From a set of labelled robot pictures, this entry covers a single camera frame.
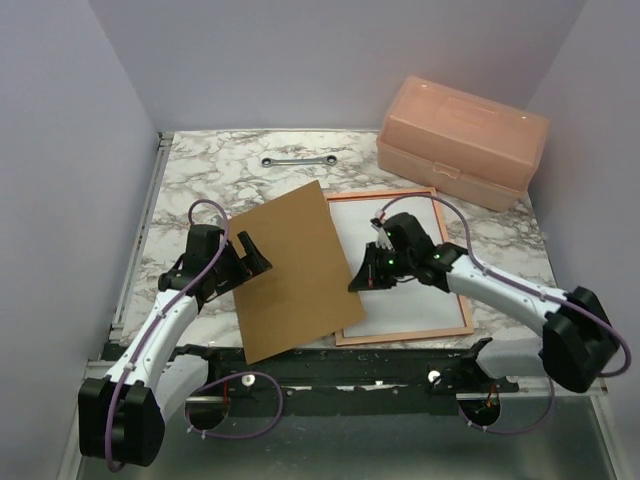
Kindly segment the brown cardboard backing board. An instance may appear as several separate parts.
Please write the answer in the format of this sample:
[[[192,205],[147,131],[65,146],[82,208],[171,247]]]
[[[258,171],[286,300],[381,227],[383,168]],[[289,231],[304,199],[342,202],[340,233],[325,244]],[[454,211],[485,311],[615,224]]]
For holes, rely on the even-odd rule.
[[[246,363],[307,345],[365,319],[329,206],[313,181],[233,217],[272,268],[233,292]]]

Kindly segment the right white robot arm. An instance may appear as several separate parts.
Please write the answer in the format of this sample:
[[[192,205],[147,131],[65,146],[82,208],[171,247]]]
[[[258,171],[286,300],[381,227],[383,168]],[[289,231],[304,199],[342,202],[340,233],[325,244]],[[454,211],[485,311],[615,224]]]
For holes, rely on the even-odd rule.
[[[496,378],[542,367],[557,384],[584,393],[620,347],[598,297],[584,287],[545,289],[472,258],[468,249],[435,244],[415,216],[406,212],[374,220],[375,241],[351,280],[351,292],[386,290],[412,277],[420,284],[478,300],[525,325],[538,341],[482,342],[475,358],[460,367],[460,379],[480,392]],[[508,355],[515,355],[508,370]]]

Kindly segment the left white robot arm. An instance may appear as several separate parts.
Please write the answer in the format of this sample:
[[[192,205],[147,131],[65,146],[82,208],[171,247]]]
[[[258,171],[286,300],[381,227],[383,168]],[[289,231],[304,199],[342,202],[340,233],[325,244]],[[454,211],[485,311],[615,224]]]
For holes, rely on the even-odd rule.
[[[158,279],[153,308],[125,353],[100,379],[83,381],[78,393],[79,450],[106,461],[113,471],[148,466],[162,445],[165,425],[187,396],[214,393],[220,368],[207,360],[167,365],[178,340],[205,303],[271,269],[250,235],[237,235],[237,253],[227,230],[193,225],[186,250]]]

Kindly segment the silver ratchet wrench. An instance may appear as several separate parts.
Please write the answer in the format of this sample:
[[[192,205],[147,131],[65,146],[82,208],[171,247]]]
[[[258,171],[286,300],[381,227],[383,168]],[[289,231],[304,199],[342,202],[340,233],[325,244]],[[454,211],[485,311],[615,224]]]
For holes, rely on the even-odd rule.
[[[296,165],[333,166],[336,163],[337,163],[337,157],[334,155],[313,157],[313,158],[274,159],[271,157],[265,157],[261,159],[261,166],[264,168],[272,168],[275,166],[296,166]]]

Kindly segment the pink plastic storage box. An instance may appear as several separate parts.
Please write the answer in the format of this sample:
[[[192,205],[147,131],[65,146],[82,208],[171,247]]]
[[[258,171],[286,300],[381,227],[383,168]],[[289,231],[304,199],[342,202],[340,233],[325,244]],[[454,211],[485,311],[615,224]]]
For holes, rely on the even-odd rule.
[[[526,196],[549,130],[542,116],[411,76],[377,137],[378,165],[504,212]]]

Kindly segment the aluminium frame rail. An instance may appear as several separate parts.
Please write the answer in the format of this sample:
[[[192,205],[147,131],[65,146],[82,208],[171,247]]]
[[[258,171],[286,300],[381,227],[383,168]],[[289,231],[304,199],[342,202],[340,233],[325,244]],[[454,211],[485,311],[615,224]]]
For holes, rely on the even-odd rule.
[[[113,209],[125,219],[123,222],[106,221],[106,203],[101,201],[83,216],[81,231],[90,233],[92,237],[82,241],[81,246],[87,252],[80,259],[87,263],[90,259],[102,263],[83,278],[84,282],[104,273],[109,267],[114,269],[108,286],[85,294],[74,290],[74,300],[84,300],[91,307],[84,317],[75,316],[77,326],[66,339],[87,340],[84,350],[77,350],[80,355],[78,365],[81,367],[79,380],[72,389],[69,404],[73,407],[73,417],[67,432],[64,450],[60,457],[56,477],[58,479],[74,479],[80,471],[82,455],[79,450],[79,407],[78,393],[86,376],[97,370],[91,366],[102,354],[103,348],[115,338],[114,332],[120,330],[119,322],[124,320],[125,308],[129,305],[133,292],[133,283],[137,275],[143,244],[150,229],[151,215],[159,195],[160,183],[168,161],[169,151],[174,141],[173,131],[160,131],[154,134],[153,141],[141,154],[145,161],[143,176],[137,184],[133,198],[124,200],[124,182],[118,181],[107,190],[111,200],[120,203]]]

